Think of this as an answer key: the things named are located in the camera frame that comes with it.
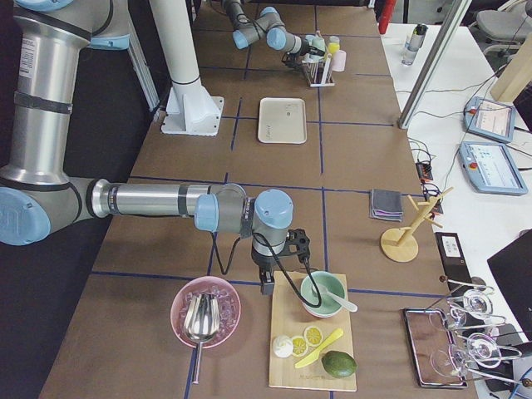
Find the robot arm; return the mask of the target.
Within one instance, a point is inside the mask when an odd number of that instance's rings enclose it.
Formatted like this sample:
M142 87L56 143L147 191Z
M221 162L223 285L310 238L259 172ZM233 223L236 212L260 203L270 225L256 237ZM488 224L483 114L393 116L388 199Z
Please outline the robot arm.
M166 185L240 183L250 194L269 188L293 194L313 183L319 161L312 142L262 144L256 134L262 98L313 100L299 74L274 65L238 68L249 54L237 52L220 32L213 44L224 55L200 73L207 89L227 101L221 132L213 137L164 134L170 76L147 2L132 2L131 12L148 60L148 81L156 88L155 104L144 98L127 52L83 49L66 142L69 176Z
M300 57L309 54L321 59L326 53L309 40L288 32L274 7L264 8L259 18L253 20L245 15L240 0L223 0L221 6L233 25L233 39L238 49L245 49L266 37L271 48L283 52L282 63L296 70L301 69Z

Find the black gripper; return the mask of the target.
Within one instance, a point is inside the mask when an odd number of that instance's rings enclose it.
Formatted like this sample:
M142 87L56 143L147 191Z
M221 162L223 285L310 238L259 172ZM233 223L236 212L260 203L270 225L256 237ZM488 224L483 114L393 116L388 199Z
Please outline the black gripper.
M315 47L303 44L296 52L285 53L281 61L286 67L294 69L295 71L301 71L303 69L303 56L306 54L313 55L315 50Z
M310 238L304 229L289 229L285 241L285 255L297 255L300 263L310 260Z

